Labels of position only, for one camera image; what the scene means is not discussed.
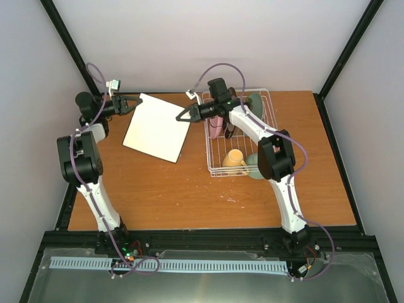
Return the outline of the yellow mug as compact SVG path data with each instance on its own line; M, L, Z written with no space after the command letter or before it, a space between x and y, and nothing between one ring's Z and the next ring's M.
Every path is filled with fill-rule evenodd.
M244 155L238 149L232 149L226 154L222 167L225 168L225 173L231 176L248 175L249 173L247 164L244 161Z

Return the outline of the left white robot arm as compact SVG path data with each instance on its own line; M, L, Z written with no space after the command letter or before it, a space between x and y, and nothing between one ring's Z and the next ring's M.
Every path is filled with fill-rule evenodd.
M97 143L109 134L107 119L131 113L143 101L139 97L116 95L110 100L80 92L75 98L81 128L74 135L57 139L61 173L85 198L97 222L101 239L117 254L130 250L131 238L121 216L115 211L102 181L104 167Z

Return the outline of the pink plate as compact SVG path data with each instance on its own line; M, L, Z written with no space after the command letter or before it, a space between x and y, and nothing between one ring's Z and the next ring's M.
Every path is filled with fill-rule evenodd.
M215 116L210 118L209 120L209 126L210 126L210 134L211 134L211 139L216 139L221 131L222 131L222 125L223 125L223 118L220 116Z

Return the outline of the black aluminium frame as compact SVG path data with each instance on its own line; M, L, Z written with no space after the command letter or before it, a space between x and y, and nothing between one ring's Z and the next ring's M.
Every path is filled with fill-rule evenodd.
M372 253L377 266L377 273L381 278L383 289L388 302L396 302L397 298L389 278L383 257L373 235L367 235L360 219L357 204L352 192L348 175L343 164L342 156L335 139L335 134L324 104L324 100L331 91L340 73L354 52L363 34L382 6L382 1L370 1L358 24L352 32L348 42L343 48L338 60L328 75L319 93L313 95L323 128L327 135L330 148L333 152L336 166L340 173L345 192L350 203L355 225L329 227L329 232L336 242L335 248L344 253ZM77 190L68 186L62 202L54 230L46 231L33 262L25 288L21 295L21 302L34 299L33 290L39 287L40 262L46 249L94 249L98 253L107 253L115 256L111 245L101 246L97 232L94 231L68 231ZM273 246L280 236L279 228L263 229L199 229L199 230L146 230L139 232L144 244L151 245L147 253L163 252L167 249L175 251L230 251L236 252L246 249L247 252L258 252L262 256L284 257L286 254Z

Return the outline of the mint green bowl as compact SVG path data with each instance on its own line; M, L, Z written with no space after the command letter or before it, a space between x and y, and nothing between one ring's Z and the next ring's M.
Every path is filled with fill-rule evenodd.
M258 154L252 153L245 160L248 168L248 176L255 180L263 180L264 177L258 169Z

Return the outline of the teal flower plate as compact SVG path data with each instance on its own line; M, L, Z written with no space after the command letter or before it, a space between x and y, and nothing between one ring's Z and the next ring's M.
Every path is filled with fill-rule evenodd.
M246 105L258 119L262 119L263 101L258 92L253 92L246 98Z

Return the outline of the white square plate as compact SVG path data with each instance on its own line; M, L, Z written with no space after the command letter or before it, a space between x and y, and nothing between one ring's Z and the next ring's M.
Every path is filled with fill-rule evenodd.
M183 107L142 93L122 145L176 163L190 123L177 121Z

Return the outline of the dark striped rim plate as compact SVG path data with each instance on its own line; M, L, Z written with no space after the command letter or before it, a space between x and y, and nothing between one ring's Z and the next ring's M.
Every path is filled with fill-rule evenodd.
M228 92L230 93L232 100L237 99L237 93L236 93L236 90L234 89L234 87L230 87L228 89ZM233 136L233 133L235 131L235 126L233 126L229 122L223 121L222 130L223 130L224 137L229 140Z

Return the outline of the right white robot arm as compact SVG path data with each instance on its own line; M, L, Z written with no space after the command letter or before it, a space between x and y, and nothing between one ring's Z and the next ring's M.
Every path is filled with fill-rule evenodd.
M227 88L224 79L209 81L208 88L212 101L189 105L176 120L193 123L218 116L247 134L258 147L258 170L275 193L284 232L282 246L288 254L297 253L310 236L295 189L294 141L286 130L279 131L259 119L234 88Z

